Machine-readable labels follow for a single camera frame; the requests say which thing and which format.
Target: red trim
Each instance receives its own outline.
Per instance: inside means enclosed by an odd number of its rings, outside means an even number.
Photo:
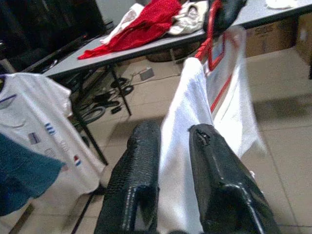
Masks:
[[[218,105],[218,103],[219,103],[223,93],[228,88],[231,80],[232,80],[232,74],[230,74],[229,78],[227,79],[227,81],[223,85],[222,89],[220,90],[218,96],[216,97],[216,99],[214,100],[213,104],[211,105],[211,107],[210,107],[211,112],[213,112],[215,110],[215,107]]]

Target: cardboard box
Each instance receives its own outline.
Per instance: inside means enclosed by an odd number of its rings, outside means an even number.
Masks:
[[[307,63],[312,61],[312,13],[299,17],[296,50]]]
[[[246,56],[256,56],[294,46],[296,18],[247,29]]]

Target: white fabric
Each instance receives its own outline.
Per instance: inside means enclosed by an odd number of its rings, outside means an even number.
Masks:
[[[38,198],[56,207],[72,207],[81,194],[95,190],[104,168],[66,118],[71,114],[69,95],[70,90],[53,80],[29,73],[6,75],[0,92],[0,132],[66,163]]]
[[[208,1],[185,2],[182,9],[173,19],[176,22],[170,27],[168,34],[190,34],[203,27]]]
[[[239,46],[235,48],[227,40],[225,57],[215,70],[209,72],[207,63],[202,66],[196,58],[185,61],[161,127],[157,228],[162,234],[172,230],[202,232],[189,153],[188,129],[192,125],[214,124],[239,157],[254,143],[263,147],[247,83],[246,33],[240,27],[230,28],[227,33]],[[227,92],[211,114],[210,107],[230,74]]]
[[[104,39],[99,40],[102,44],[108,44],[111,39],[123,31],[126,27],[129,26],[138,16],[141,14],[144,6],[139,3],[135,3],[133,6],[130,7],[129,11],[122,17],[120,23],[117,27]]]
[[[295,0],[266,0],[268,8],[271,9],[287,9],[296,6]]]

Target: red garment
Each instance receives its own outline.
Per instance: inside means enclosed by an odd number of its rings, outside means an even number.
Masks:
[[[171,17],[177,15],[180,9],[181,4],[178,0],[152,0],[139,17],[115,35],[107,45],[86,50],[78,59],[127,50],[155,40],[170,29]]]

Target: t-shirt sleeve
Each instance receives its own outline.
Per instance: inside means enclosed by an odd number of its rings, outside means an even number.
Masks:
[[[48,99],[51,103],[60,108],[66,117],[71,116],[73,114],[72,104],[69,99],[71,91],[47,77],[44,77],[44,83],[48,91]]]

